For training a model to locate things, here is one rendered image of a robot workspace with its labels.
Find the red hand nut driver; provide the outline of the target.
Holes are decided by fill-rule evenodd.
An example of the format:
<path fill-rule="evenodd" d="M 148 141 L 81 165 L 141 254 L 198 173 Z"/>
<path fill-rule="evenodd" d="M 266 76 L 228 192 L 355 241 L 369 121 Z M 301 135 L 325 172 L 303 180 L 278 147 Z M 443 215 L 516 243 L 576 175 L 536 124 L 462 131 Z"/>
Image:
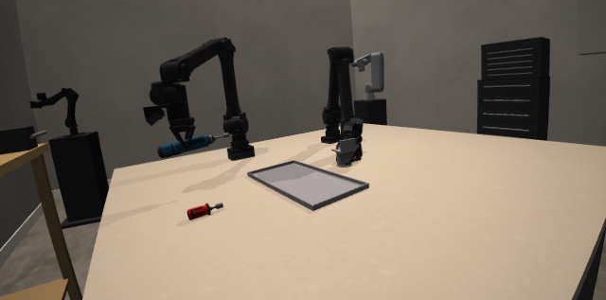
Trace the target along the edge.
<path fill-rule="evenodd" d="M 205 215 L 209 216 L 211 213 L 211 210 L 214 208 L 216 208 L 216 209 L 223 208 L 223 203 L 217 203 L 216 206 L 213 206 L 213 207 L 209 206 L 209 204 L 206 203 L 205 205 L 188 209 L 187 210 L 188 219 L 191 221 L 191 220 L 200 218 Z"/>

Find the dark blue nut driver barrel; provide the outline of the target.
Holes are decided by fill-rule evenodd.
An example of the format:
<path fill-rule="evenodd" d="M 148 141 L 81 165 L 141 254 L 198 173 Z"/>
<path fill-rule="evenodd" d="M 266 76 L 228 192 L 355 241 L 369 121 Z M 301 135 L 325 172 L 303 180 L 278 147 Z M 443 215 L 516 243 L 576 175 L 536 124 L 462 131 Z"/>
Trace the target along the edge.
<path fill-rule="evenodd" d="M 217 138 L 226 138 L 229 137 L 229 133 L 224 133 L 222 136 L 218 136 Z M 197 137 L 193 137 L 190 142 L 189 149 L 185 150 L 180 142 L 175 142 L 171 144 L 167 144 L 164 146 L 160 146 L 158 148 L 158 155 L 161 158 L 168 158 L 176 154 L 184 153 L 191 150 L 197 150 L 200 148 L 204 148 L 212 144 L 216 140 L 216 136 L 212 135 L 201 135 Z"/>

